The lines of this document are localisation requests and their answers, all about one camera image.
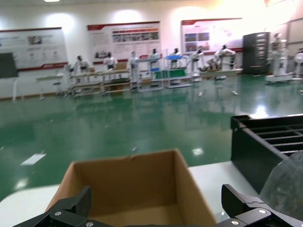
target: paper on floor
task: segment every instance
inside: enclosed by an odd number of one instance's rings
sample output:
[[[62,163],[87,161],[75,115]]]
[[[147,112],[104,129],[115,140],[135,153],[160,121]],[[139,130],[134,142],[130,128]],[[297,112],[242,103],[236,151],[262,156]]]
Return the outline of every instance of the paper on floor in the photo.
[[[46,154],[34,154],[32,157],[30,157],[29,159],[27,159],[23,163],[21,163],[21,166],[32,166],[37,161],[42,159],[45,155]]]

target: green panel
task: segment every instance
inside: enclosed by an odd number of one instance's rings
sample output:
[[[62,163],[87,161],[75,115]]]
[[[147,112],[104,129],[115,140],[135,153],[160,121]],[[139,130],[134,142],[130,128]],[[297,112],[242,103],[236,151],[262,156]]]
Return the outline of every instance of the green panel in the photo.
[[[185,70],[171,70],[170,72],[170,77],[174,78],[174,77],[185,77],[186,76],[186,72]],[[156,73],[156,79],[160,79],[161,77],[161,72],[155,72]],[[168,71],[164,70],[162,71],[163,73],[163,78],[167,78],[168,76]]]

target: glossy epoxy floor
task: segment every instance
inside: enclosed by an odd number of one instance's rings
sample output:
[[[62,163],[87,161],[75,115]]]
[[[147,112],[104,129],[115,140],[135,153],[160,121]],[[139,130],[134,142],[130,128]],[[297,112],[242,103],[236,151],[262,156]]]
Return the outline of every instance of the glossy epoxy floor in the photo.
[[[189,166],[228,161],[230,117],[303,112],[301,81],[265,85],[264,77],[222,85],[106,97],[0,102],[0,200],[24,188],[60,183],[72,161],[179,148]],[[33,154],[33,166],[20,164]]]

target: open cardboard box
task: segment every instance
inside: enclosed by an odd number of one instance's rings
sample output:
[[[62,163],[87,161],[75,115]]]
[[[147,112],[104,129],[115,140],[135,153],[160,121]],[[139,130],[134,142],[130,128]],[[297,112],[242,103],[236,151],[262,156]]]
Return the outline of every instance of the open cardboard box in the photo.
[[[176,149],[72,163],[46,210],[86,185],[92,194],[89,218],[115,227],[216,223]]]

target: white ceiling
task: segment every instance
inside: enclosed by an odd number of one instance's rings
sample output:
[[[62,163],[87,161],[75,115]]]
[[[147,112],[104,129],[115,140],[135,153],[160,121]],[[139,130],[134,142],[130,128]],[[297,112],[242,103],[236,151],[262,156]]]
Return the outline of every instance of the white ceiling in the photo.
[[[151,0],[61,0],[59,2],[45,2],[44,0],[0,0],[0,7],[55,6],[55,5],[94,4],[94,3],[146,2],[146,1],[151,1]]]

